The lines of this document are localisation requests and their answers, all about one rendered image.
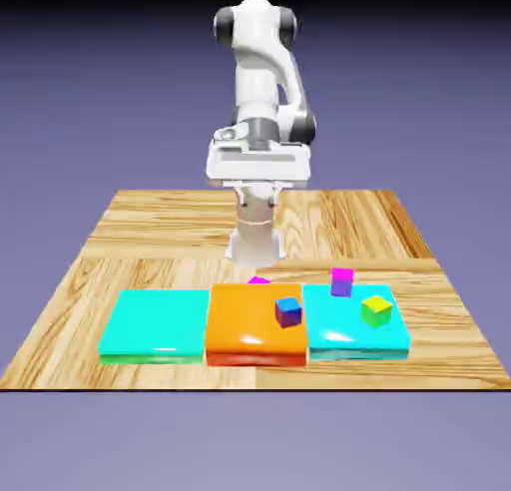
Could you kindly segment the small blue cube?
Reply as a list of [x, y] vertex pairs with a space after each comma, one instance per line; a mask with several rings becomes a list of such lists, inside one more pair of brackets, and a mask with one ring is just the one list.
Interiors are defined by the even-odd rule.
[[278, 298], [275, 301], [275, 318], [281, 328], [288, 328], [301, 324], [301, 304], [293, 296]]

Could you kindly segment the small yellow cube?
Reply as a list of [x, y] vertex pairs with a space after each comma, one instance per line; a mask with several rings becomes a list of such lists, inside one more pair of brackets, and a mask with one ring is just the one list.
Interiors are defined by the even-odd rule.
[[388, 324], [391, 319], [393, 303], [380, 295], [373, 295], [361, 302], [361, 319], [372, 328]]

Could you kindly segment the large turquoise box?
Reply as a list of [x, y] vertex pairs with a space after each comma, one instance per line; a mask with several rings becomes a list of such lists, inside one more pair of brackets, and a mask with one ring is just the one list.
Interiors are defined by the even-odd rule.
[[108, 364], [202, 363], [210, 292], [123, 289], [98, 345]]

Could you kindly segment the large orange box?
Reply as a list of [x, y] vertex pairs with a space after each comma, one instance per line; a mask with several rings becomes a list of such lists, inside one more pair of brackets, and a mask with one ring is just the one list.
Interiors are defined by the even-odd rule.
[[282, 327], [276, 302], [302, 302], [297, 283], [216, 283], [212, 286], [205, 338], [209, 366], [284, 366], [306, 364], [305, 322]]

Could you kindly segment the large cyan box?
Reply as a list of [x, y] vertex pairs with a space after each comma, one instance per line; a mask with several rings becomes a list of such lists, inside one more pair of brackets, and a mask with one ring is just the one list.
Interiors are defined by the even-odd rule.
[[[362, 304], [373, 296], [390, 304], [388, 322], [379, 326], [362, 318]], [[306, 284], [302, 299], [311, 361], [408, 356], [410, 334], [389, 285], [357, 283], [351, 297], [337, 297], [328, 284]]]

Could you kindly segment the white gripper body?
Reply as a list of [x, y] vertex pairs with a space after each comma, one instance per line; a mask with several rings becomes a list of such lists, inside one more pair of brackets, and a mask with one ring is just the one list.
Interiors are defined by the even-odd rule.
[[211, 141], [206, 175], [217, 183], [271, 182], [305, 186], [310, 178], [310, 148], [269, 142], [269, 149], [251, 150], [245, 140]]

